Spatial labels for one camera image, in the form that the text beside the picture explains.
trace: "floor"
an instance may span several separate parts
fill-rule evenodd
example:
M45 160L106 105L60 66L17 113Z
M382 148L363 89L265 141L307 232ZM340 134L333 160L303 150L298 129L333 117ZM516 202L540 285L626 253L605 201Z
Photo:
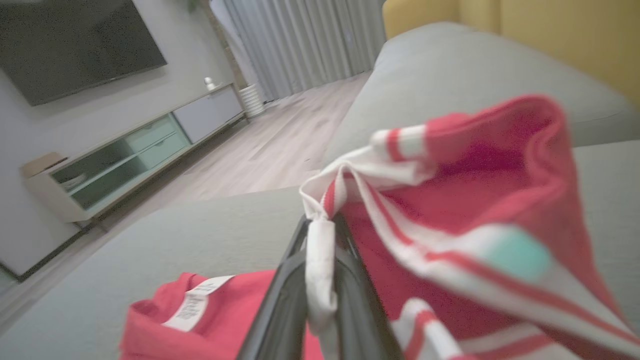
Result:
M318 173L331 135L369 73L272 102L164 172L22 284L0 276L0 334L109 239L168 206L298 186Z

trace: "white cabinet door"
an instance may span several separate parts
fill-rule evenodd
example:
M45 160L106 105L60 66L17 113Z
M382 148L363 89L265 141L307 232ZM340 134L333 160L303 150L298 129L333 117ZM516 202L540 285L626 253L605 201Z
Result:
M242 106L234 89L229 86L191 102L173 114L191 143L197 143L241 112Z

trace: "plant pot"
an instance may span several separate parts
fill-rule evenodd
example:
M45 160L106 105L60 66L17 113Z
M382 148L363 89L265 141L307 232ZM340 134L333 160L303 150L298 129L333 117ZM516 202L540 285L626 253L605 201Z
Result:
M240 90L240 97L244 103L244 109L246 110L247 117L256 117L261 113L264 113L264 103L260 98L258 88L255 84L251 84Z

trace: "black television screen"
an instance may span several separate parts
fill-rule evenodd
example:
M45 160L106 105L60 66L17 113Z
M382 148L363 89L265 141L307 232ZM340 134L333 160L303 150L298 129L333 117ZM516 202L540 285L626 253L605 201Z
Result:
M162 65L131 0L0 0L0 66L31 105Z

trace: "clothing label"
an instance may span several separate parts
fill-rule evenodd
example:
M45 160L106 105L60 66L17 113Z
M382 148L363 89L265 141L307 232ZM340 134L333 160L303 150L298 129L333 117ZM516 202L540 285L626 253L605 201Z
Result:
M212 277L187 291L178 310L163 325L180 331L191 331L207 309L209 294L216 291L233 276Z

